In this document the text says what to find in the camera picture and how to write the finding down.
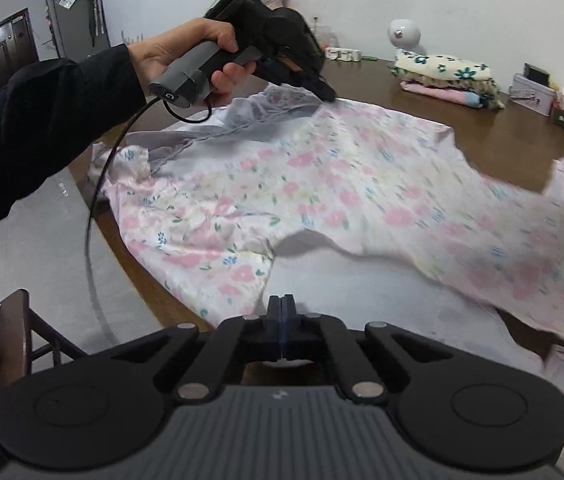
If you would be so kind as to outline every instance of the circular pad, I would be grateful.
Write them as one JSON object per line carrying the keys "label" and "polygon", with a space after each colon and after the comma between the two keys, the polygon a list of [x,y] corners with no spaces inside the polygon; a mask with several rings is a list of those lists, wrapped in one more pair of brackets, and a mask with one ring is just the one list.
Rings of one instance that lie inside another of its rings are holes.
{"label": "circular pad", "polygon": [[0,393],[0,446],[44,469],[92,469],[145,446],[164,415],[161,394],[138,365],[76,361]]}
{"label": "circular pad", "polygon": [[416,447],[439,462],[485,473],[557,459],[564,446],[564,396],[557,388],[496,363],[455,361],[423,365],[399,399],[398,420]]}
{"label": "circular pad", "polygon": [[467,386],[453,396],[451,404],[466,422],[490,428],[514,424],[526,413],[524,397],[496,384]]}

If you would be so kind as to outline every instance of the refrigerator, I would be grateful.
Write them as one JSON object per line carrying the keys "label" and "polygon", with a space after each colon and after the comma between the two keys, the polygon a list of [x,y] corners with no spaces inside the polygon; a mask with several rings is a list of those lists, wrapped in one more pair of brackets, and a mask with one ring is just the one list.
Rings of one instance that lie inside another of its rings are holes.
{"label": "refrigerator", "polygon": [[101,1],[75,0],[69,9],[61,0],[46,0],[57,55],[80,62],[110,46]]}

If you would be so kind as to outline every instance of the wooden chair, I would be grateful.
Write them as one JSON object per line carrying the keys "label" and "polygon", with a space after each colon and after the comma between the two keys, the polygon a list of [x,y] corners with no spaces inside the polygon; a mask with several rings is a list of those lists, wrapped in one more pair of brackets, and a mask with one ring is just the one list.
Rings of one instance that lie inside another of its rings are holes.
{"label": "wooden chair", "polygon": [[[31,331],[46,344],[32,350]],[[48,353],[54,366],[62,364],[62,353],[74,360],[87,355],[28,307],[26,290],[15,291],[0,306],[0,389],[29,375],[32,362]]]}

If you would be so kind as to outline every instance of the folded towel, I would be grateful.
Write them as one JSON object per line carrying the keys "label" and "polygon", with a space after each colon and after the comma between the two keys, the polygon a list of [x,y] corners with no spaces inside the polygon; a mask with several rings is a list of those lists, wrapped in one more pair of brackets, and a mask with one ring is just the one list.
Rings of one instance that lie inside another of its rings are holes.
{"label": "folded towel", "polygon": [[402,81],[400,86],[407,92],[428,95],[443,101],[469,106],[471,108],[482,108],[482,99],[478,94],[470,90],[455,90],[453,88],[431,88],[420,83],[408,83]]}
{"label": "folded towel", "polygon": [[393,75],[402,81],[417,82],[435,88],[472,90],[491,108],[504,108],[498,93],[500,86],[488,65],[454,56],[419,56],[405,52],[398,56]]}

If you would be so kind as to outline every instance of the person's arm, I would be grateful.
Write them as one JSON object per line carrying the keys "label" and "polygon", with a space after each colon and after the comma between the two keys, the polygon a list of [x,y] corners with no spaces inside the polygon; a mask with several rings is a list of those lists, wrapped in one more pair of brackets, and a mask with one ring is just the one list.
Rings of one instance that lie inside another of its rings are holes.
{"label": "person's arm", "polygon": [[[82,63],[50,60],[16,73],[0,91],[0,219],[97,137],[129,119],[146,103],[142,85],[202,40],[237,48],[230,24],[200,19]],[[215,72],[212,103],[228,102],[254,68],[229,63]]]}

